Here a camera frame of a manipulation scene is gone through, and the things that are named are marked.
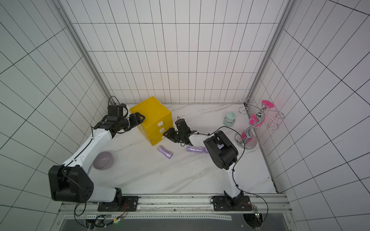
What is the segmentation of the purple bag roll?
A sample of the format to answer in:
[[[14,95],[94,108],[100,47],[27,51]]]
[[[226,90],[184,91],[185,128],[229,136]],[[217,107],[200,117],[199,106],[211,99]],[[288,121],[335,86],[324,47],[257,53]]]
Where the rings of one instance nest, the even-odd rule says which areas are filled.
[[[169,151],[168,149],[164,148],[163,146],[158,147],[158,151],[163,154],[168,159],[171,159],[173,156],[173,152]]]
[[[186,151],[187,152],[192,152],[192,153],[197,153],[197,154],[203,154],[203,153],[208,153],[207,149],[205,147],[202,147],[202,146],[191,146],[191,145],[188,145],[186,147]]]

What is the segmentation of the yellow plastic drawer cabinet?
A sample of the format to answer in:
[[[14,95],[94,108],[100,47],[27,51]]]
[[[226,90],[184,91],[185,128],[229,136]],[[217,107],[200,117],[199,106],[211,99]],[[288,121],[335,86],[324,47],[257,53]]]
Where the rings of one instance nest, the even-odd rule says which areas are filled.
[[[135,105],[130,109],[132,114],[140,113],[145,117],[138,129],[155,146],[164,137],[164,133],[173,127],[172,113],[155,97]]]

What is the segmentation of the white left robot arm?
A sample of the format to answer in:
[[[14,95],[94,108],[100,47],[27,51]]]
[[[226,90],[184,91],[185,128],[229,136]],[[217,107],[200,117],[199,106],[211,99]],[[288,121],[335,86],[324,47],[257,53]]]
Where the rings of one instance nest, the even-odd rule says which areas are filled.
[[[63,164],[48,172],[54,201],[72,203],[121,203],[121,190],[94,185],[88,172],[93,161],[116,134],[128,132],[142,124],[145,116],[130,114],[125,104],[109,105],[108,114],[93,128],[88,140]]]

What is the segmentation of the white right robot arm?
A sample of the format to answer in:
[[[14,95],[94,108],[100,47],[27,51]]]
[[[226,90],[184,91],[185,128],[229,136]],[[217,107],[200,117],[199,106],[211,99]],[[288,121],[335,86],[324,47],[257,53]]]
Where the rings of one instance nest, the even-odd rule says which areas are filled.
[[[164,137],[174,143],[205,148],[213,163],[219,169],[225,170],[228,178],[234,182],[233,173],[238,161],[239,151],[223,131],[217,130],[213,134],[201,134],[190,129],[176,131],[174,128],[170,128],[164,133]],[[238,189],[236,183],[234,183],[234,186],[229,186],[228,190],[224,190],[223,197],[225,198],[224,202],[221,202],[225,204],[223,207],[230,210],[236,209],[245,199],[244,192]]]

